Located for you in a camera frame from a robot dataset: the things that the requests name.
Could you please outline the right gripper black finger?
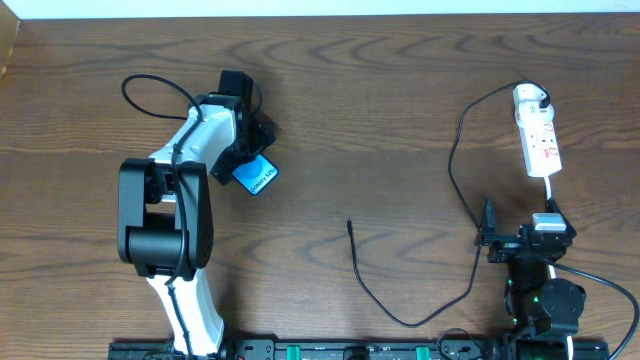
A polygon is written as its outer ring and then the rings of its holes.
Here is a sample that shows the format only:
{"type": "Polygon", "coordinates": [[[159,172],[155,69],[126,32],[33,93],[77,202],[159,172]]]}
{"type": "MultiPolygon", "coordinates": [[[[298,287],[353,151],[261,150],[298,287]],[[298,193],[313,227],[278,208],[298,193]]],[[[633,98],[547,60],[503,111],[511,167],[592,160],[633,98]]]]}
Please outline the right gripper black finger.
{"type": "Polygon", "coordinates": [[[496,217],[493,200],[486,196],[484,200],[483,216],[474,244],[476,246],[491,246],[498,239],[496,232],[496,217]]]}
{"type": "Polygon", "coordinates": [[[557,202],[555,201],[554,198],[549,198],[545,201],[545,212],[546,213],[557,213],[557,214],[561,214],[562,211],[560,210],[557,202]]]}

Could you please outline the blue Galaxy smartphone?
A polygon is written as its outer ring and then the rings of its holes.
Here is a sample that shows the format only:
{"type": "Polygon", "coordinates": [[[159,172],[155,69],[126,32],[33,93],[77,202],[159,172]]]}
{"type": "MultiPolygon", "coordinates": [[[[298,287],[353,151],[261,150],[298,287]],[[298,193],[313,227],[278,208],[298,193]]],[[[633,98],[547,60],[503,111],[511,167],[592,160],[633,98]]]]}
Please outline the blue Galaxy smartphone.
{"type": "Polygon", "coordinates": [[[232,176],[251,195],[260,194],[279,175],[279,169],[264,155],[236,168],[232,176]]]}

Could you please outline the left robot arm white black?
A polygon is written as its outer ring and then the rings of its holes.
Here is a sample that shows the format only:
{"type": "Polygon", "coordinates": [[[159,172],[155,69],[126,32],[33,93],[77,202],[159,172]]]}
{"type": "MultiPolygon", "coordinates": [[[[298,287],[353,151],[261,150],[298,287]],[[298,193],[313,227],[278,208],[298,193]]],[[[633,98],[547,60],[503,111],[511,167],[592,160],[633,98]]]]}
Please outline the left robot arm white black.
{"type": "Polygon", "coordinates": [[[181,128],[146,158],[119,169],[117,250],[160,297],[174,339],[137,359],[234,359],[205,268],[214,225],[209,180],[263,192],[279,175],[263,154],[275,141],[259,118],[262,91],[243,71],[224,70],[215,91],[192,96],[181,128]]]}

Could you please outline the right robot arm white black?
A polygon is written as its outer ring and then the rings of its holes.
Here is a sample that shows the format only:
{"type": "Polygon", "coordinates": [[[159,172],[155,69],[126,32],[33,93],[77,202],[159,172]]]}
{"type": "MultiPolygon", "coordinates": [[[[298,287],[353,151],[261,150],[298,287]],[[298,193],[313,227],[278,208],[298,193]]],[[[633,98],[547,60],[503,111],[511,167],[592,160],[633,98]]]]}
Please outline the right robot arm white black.
{"type": "Polygon", "coordinates": [[[490,263],[504,263],[508,279],[504,303],[514,328],[498,337],[487,352],[491,359],[571,359],[568,338],[579,331],[584,311],[583,287],[551,274],[555,262],[572,245],[576,230],[553,199],[534,213],[515,235],[500,234],[491,198],[484,201],[474,243],[488,248],[490,263]]]}

